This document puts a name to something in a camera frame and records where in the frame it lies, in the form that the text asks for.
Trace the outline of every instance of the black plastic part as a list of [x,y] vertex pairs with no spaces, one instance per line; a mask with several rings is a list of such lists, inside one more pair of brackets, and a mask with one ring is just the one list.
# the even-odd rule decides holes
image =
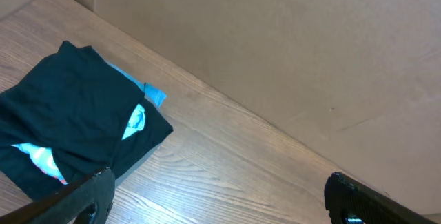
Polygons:
[[70,183],[60,192],[0,217],[0,224],[104,224],[112,208],[115,177],[109,168]]
[[325,207],[332,224],[435,224],[341,172],[326,182]]

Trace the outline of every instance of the stack of clothes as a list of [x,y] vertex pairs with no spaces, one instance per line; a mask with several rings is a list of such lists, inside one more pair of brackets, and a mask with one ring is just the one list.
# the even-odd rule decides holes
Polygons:
[[104,167],[118,178],[173,131],[165,97],[64,41],[0,94],[0,170],[33,200]]

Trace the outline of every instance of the floor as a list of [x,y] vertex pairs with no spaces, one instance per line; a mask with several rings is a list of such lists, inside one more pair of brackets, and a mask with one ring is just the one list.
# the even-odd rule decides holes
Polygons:
[[[323,188],[341,169],[73,0],[35,0],[0,21],[0,91],[63,40],[169,96],[175,131],[116,189],[108,223],[330,223]],[[0,181],[0,215],[30,202]]]

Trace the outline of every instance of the light blue fabric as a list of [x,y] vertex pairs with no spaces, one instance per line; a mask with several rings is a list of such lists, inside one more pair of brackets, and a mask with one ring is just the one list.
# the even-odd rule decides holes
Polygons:
[[144,129],[145,125],[145,109],[141,105],[137,105],[132,115],[130,116],[129,123],[125,128],[123,139],[132,136],[135,132]]
[[13,147],[17,147],[20,151],[29,154],[32,162],[40,168],[40,170],[49,176],[52,176],[62,184],[67,184],[66,180],[61,175],[61,172],[58,170],[57,165],[55,165],[54,157],[52,156],[52,149],[46,147],[38,147],[31,143],[23,143],[18,145],[12,145]]
[[[148,83],[141,83],[137,81],[134,77],[130,76],[126,72],[116,67],[115,65],[112,65],[111,63],[108,64],[112,66],[114,69],[118,70],[121,74],[126,76],[129,80],[134,82],[152,100],[153,104],[157,108],[159,108],[164,102],[164,100],[167,98],[167,95],[162,90],[155,88],[153,85],[150,85]],[[138,104],[135,107],[132,115],[130,116],[129,122],[124,131],[124,135],[122,139],[124,140],[127,137],[132,136],[135,132],[144,129],[145,121],[146,121],[145,109],[143,106]],[[47,147],[38,147],[31,143],[23,143],[12,146],[20,149],[20,151],[26,154],[29,154],[29,157],[32,160],[32,162],[38,168],[40,168],[40,170],[44,174],[59,179],[60,182],[62,182],[62,184],[68,184],[66,180],[63,178],[63,175],[61,175],[61,172],[59,171],[57,165],[54,162],[54,158],[52,156],[52,149]]]
[[130,76],[128,73],[119,69],[116,65],[113,65],[111,63],[108,64],[112,66],[115,70],[119,71],[122,75],[130,79],[133,83],[135,83],[138,86],[138,88],[140,88],[158,108],[163,104],[164,100],[167,98],[167,95],[162,90],[155,88],[153,85],[150,85],[149,83],[141,83],[140,81],[137,81],[134,77]]

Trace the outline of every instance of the wooden floor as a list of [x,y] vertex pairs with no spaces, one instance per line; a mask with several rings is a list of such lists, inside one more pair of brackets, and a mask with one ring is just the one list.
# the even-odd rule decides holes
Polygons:
[[[168,95],[175,131],[116,189],[108,223],[330,223],[323,187],[339,168],[73,0],[36,0],[0,21],[0,91],[63,40]],[[0,181],[0,214],[30,202]]]

